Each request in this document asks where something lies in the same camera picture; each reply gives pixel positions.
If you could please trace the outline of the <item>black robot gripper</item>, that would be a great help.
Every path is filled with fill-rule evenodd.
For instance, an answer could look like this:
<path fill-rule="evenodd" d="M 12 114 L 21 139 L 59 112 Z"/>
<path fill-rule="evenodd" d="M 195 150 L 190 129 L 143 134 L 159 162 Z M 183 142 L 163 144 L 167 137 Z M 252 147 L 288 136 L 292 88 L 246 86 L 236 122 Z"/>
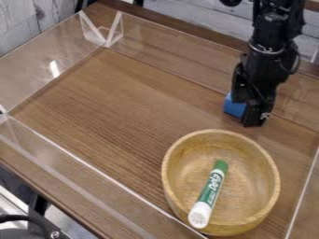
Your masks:
<path fill-rule="evenodd" d="M 294 41 L 278 54 L 250 48 L 235 66 L 231 96 L 235 103 L 247 103 L 242 116 L 244 127 L 260 127 L 272 113 L 276 88 L 294 75 L 300 65 L 299 49 Z"/>

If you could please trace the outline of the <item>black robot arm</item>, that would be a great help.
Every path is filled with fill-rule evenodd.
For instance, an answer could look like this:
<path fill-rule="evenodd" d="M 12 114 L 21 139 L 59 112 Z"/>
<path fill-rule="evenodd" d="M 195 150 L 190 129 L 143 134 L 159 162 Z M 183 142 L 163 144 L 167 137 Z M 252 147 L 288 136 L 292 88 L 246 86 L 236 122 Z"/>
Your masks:
<path fill-rule="evenodd" d="M 276 89 L 295 74 L 300 53 L 294 39 L 302 35 L 306 0 L 252 0 L 254 34 L 248 51 L 235 66 L 224 112 L 244 127 L 260 127 L 270 118 Z"/>

